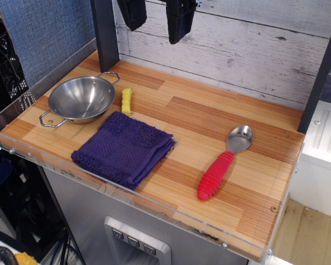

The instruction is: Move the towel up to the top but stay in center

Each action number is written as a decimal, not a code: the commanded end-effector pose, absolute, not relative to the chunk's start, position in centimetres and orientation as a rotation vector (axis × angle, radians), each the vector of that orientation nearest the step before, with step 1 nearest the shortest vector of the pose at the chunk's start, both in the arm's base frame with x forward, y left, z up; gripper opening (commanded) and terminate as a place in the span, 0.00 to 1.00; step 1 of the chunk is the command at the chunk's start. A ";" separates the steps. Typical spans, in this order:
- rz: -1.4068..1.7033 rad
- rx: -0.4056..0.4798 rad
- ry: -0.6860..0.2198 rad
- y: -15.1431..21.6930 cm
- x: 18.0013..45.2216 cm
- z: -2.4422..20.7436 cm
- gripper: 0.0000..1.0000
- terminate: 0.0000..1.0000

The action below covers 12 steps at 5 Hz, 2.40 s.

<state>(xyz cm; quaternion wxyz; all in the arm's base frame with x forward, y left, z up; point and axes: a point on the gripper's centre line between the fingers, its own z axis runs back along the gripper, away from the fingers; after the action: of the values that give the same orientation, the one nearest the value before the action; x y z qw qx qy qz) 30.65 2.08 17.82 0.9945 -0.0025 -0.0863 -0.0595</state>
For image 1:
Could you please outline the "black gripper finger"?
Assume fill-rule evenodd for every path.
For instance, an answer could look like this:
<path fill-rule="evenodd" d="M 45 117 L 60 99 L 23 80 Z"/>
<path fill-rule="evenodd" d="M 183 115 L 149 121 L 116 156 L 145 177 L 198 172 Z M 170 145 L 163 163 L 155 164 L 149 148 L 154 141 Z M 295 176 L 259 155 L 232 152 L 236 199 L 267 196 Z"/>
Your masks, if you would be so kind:
<path fill-rule="evenodd" d="M 125 24 L 131 31 L 141 27 L 147 19 L 145 0 L 117 0 Z"/>
<path fill-rule="evenodd" d="M 191 31 L 196 1 L 169 0 L 166 1 L 169 42 L 178 43 Z"/>

